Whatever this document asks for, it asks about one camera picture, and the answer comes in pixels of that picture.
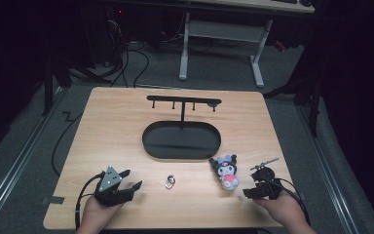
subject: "plush toy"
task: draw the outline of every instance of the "plush toy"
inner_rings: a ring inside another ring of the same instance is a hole
[[[239,185],[239,181],[236,178],[236,158],[237,156],[233,154],[232,156],[227,155],[224,158],[218,157],[217,161],[212,158],[208,160],[215,173],[219,176],[221,186],[226,190],[234,190]]]

